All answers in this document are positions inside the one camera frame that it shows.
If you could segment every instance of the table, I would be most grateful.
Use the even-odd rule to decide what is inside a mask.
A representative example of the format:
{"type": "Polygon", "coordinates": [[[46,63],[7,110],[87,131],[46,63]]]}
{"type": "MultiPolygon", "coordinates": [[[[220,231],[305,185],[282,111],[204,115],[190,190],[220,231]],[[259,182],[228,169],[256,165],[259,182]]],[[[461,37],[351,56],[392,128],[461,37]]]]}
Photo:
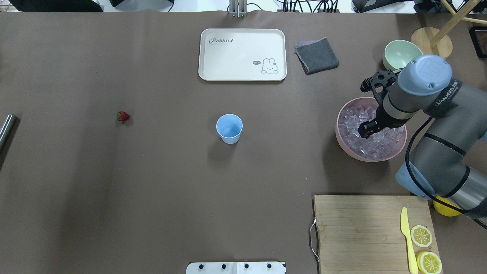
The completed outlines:
{"type": "MultiPolygon", "coordinates": [[[[308,230],[316,194],[408,195],[404,152],[365,163],[334,124],[382,51],[450,15],[204,13],[0,14],[0,117],[19,117],[0,158],[0,273],[184,273],[195,261],[285,261],[316,273],[308,230]],[[281,82],[198,77],[206,28],[278,28],[281,82]],[[293,46],[327,37],[337,69],[306,75],[293,46]],[[124,124],[116,112],[131,115],[124,124]],[[238,114],[236,145],[215,132],[238,114]]],[[[487,90],[461,22],[454,75],[487,90]]],[[[416,115],[410,132],[425,120],[416,115]]],[[[486,173],[487,146],[465,163],[486,173]]],[[[487,269],[487,233],[431,213],[447,274],[487,269]]]]}

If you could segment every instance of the plastic tray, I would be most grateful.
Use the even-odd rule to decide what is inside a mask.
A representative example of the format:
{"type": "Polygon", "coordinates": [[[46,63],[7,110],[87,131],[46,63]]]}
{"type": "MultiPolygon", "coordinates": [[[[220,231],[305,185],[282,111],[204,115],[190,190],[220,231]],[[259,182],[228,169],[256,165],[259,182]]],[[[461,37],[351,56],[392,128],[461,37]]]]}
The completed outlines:
{"type": "Polygon", "coordinates": [[[208,81],[280,81],[286,77],[284,33],[278,29],[206,29],[198,74],[208,81]]]}

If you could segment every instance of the yellow knife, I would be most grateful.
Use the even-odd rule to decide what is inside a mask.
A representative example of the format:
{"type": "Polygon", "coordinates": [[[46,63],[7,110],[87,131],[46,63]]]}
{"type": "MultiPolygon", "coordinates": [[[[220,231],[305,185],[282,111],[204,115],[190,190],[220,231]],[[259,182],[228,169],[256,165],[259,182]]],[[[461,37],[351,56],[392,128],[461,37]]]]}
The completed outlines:
{"type": "Polygon", "coordinates": [[[409,231],[408,209],[403,207],[401,211],[401,232],[406,237],[406,243],[408,245],[408,264],[409,272],[412,274],[418,274],[418,264],[412,249],[411,232],[409,231]]]}

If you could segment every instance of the cable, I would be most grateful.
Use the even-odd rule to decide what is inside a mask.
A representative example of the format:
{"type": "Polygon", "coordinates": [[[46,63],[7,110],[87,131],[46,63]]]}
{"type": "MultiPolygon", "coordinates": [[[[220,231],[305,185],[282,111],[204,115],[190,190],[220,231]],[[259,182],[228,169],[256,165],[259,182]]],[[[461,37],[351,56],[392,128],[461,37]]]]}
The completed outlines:
{"type": "Polygon", "coordinates": [[[461,3],[457,9],[455,9],[456,12],[458,12],[461,8],[463,8],[463,6],[465,6],[465,4],[467,3],[467,1],[463,1],[463,3],[461,3]]]}
{"type": "Polygon", "coordinates": [[[296,12],[296,4],[297,4],[297,3],[299,3],[299,4],[300,4],[300,10],[301,10],[301,12],[303,12],[303,7],[301,6],[301,2],[300,2],[300,1],[298,1],[298,0],[294,1],[294,7],[293,7],[293,11],[294,11],[294,12],[296,12]]]}
{"type": "MultiPolygon", "coordinates": [[[[279,2],[279,3],[282,3],[282,11],[284,12],[285,10],[285,7],[284,7],[284,4],[287,3],[287,0],[283,0],[283,1],[280,1],[280,0],[274,0],[276,2],[279,2]]],[[[321,2],[322,0],[297,0],[296,2],[298,3],[302,3],[302,2],[306,2],[308,4],[308,7],[309,7],[309,12],[314,12],[313,11],[313,8],[311,7],[311,4],[310,2],[321,2]]]]}
{"type": "Polygon", "coordinates": [[[261,10],[263,10],[263,9],[262,9],[261,7],[259,7],[259,5],[257,5],[256,3],[249,3],[249,4],[247,4],[247,6],[248,6],[248,5],[256,5],[258,8],[260,8],[261,10]]]}
{"type": "Polygon", "coordinates": [[[319,0],[319,4],[316,5],[315,9],[313,10],[313,12],[315,12],[317,9],[318,9],[318,12],[319,12],[319,7],[321,6],[321,4],[323,4],[323,0],[319,0]]]}
{"type": "Polygon", "coordinates": [[[335,4],[333,0],[329,0],[331,2],[330,6],[326,9],[326,12],[333,12],[333,5],[335,4]]]}
{"type": "MultiPolygon", "coordinates": [[[[409,141],[409,145],[406,149],[406,156],[405,156],[405,161],[406,161],[406,168],[408,169],[408,173],[409,173],[409,176],[411,176],[411,179],[412,181],[416,184],[416,186],[424,193],[426,194],[429,198],[431,198],[433,201],[441,204],[441,205],[444,205],[448,208],[451,208],[453,210],[456,210],[462,214],[465,214],[467,213],[468,211],[467,210],[464,210],[464,209],[459,209],[455,206],[452,206],[450,204],[447,204],[443,201],[440,201],[438,200],[436,197],[434,197],[431,193],[429,193],[419,182],[418,180],[416,179],[416,177],[414,176],[414,174],[412,173],[412,169],[411,169],[411,164],[409,162],[409,153],[411,152],[411,147],[412,147],[412,144],[414,142],[414,139],[416,139],[416,137],[418,136],[418,134],[431,122],[432,118],[429,117],[428,120],[426,120],[426,122],[421,125],[418,130],[412,135],[411,137],[411,140],[409,141]]],[[[480,225],[481,227],[483,227],[484,229],[487,230],[487,225],[485,225],[484,223],[482,223],[481,221],[479,220],[473,220],[475,221],[478,225],[480,225]]]]}

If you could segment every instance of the blue paper cup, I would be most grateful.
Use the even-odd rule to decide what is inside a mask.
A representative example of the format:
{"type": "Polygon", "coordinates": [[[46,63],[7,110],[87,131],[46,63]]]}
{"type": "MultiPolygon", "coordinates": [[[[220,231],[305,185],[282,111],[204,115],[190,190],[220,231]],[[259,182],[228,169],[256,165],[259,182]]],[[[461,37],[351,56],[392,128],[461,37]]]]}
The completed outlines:
{"type": "Polygon", "coordinates": [[[235,114],[225,114],[216,122],[216,131],[227,144],[238,142],[243,128],[242,120],[235,114]]]}

